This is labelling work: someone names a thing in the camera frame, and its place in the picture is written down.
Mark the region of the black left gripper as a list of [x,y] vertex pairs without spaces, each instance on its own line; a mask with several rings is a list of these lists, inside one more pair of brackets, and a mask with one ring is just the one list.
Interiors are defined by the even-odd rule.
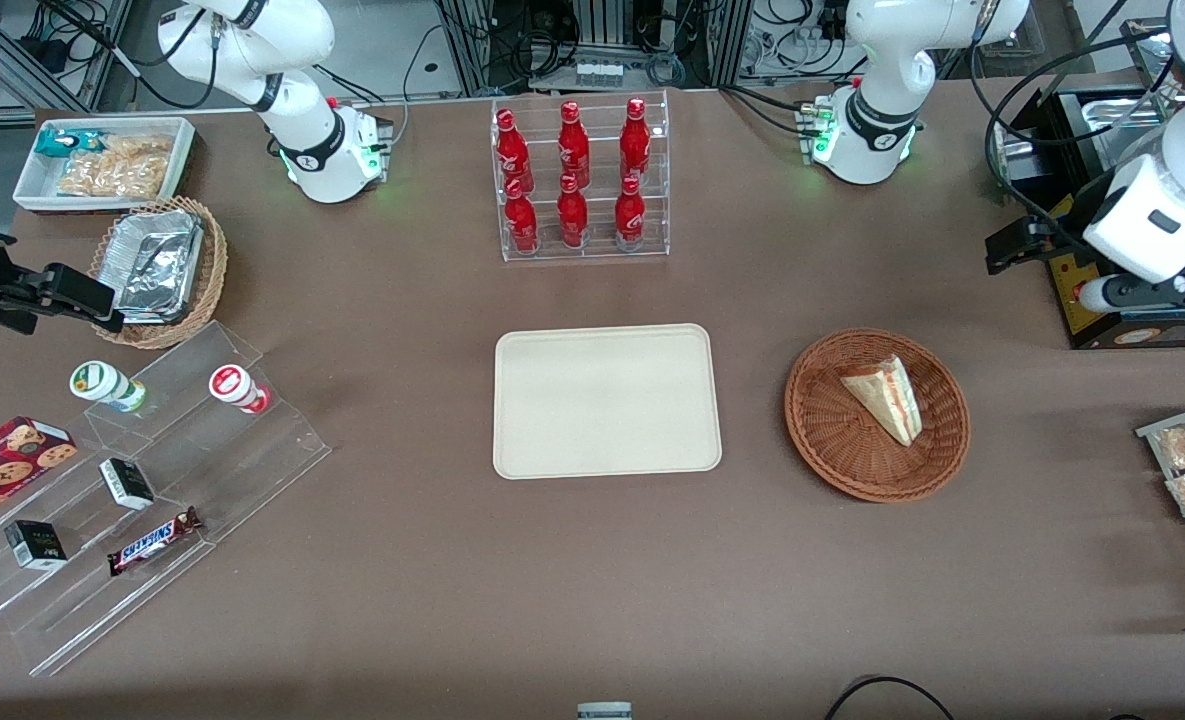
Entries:
[[1066,193],[1052,208],[1030,210],[999,231],[986,237],[986,270],[1005,272],[1030,261],[1053,261],[1071,255],[1076,263],[1093,263],[1093,247],[1087,245],[1075,219],[1077,197]]

